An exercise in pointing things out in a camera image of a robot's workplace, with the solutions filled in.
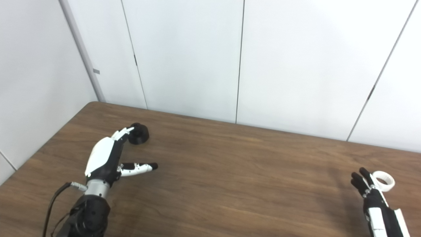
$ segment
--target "wooden table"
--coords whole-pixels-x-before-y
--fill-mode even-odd
[[[421,154],[93,102],[0,187],[0,236],[40,236],[57,188],[84,183],[95,143],[137,121],[150,140],[122,161],[159,169],[114,184],[108,237],[368,237],[361,166],[394,176],[385,196],[421,235]],[[59,196],[49,232],[80,195]]]

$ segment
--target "black fingertip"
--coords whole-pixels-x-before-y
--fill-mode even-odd
[[[158,168],[158,163],[149,163],[148,165],[152,167],[152,170],[156,170]]]

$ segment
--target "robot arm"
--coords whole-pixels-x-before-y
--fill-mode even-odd
[[[372,237],[410,237],[405,220],[400,209],[389,208],[383,192],[389,191],[394,180],[389,174],[376,171],[373,174],[365,168],[360,168],[362,177],[353,172],[351,184],[364,198],[363,212],[368,221],[368,227]],[[387,185],[380,183],[376,178],[389,181]]]
[[[85,170],[86,185],[70,186],[84,194],[71,208],[69,217],[58,232],[58,237],[102,237],[108,225],[110,207],[105,200],[109,189],[120,177],[142,174],[158,168],[157,163],[119,164],[124,143],[142,144],[149,138],[146,126],[134,123],[101,139],[92,149]]]

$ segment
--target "black cable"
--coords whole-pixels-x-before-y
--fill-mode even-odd
[[[67,189],[68,187],[70,187],[71,183],[65,183],[63,186],[61,186],[61,188],[59,188],[56,193],[54,194],[53,198],[51,198],[50,201],[50,205],[48,206],[47,209],[47,216],[45,217],[45,222],[44,222],[44,230],[43,230],[43,237],[45,237],[45,235],[47,234],[47,226],[48,226],[48,221],[50,220],[50,214],[51,214],[51,209],[53,208],[53,203],[56,200],[57,196],[64,191],[65,189]]]
[[[57,224],[54,226],[53,231],[51,232],[51,237],[53,237],[54,231],[56,231],[57,227],[59,226],[60,222],[62,222],[66,216],[70,215],[70,213],[66,213],[58,222]]]

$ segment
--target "white tape roll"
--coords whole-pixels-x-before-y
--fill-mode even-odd
[[[373,173],[373,177],[375,177],[376,179],[382,179],[386,182],[386,184],[384,184],[384,183],[380,183],[380,181],[377,180],[377,186],[380,188],[380,190],[382,192],[390,191],[393,188],[393,186],[395,185],[394,178],[386,172],[375,171]]]

